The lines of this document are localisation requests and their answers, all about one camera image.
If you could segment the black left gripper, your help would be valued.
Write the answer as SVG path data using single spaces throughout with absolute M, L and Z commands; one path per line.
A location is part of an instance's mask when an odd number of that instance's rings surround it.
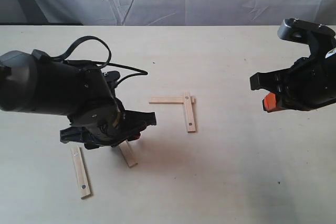
M 60 130 L 60 141 L 81 143 L 88 150 L 135 141 L 148 126 L 156 125 L 154 112 L 126 110 L 119 99 L 68 116 L 70 127 Z

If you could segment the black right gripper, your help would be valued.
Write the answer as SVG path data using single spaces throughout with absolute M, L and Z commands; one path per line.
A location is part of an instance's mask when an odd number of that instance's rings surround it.
M 299 58 L 290 68 L 257 72 L 250 77 L 252 90 L 269 91 L 263 99 L 267 113 L 311 111 L 335 104 L 335 56 Z

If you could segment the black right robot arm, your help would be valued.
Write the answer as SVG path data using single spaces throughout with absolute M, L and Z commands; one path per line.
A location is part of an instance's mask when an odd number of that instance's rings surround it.
M 278 125 L 269 113 L 308 112 L 335 103 L 335 56 L 309 56 L 292 66 L 256 72 L 246 56 L 166 58 L 150 71 L 151 93 L 178 89 L 180 98 L 151 99 L 152 104 L 181 103 L 187 130 L 202 127 L 234 131 L 271 131 Z

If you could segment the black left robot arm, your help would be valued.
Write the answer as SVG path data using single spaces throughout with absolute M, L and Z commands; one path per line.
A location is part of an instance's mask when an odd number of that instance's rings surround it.
M 124 108 L 115 95 L 119 78 L 92 61 L 56 62 L 38 51 L 10 51 L 1 56 L 1 110 L 66 116 L 70 126 L 60 131 L 62 143 L 116 147 L 156 125 L 153 112 Z

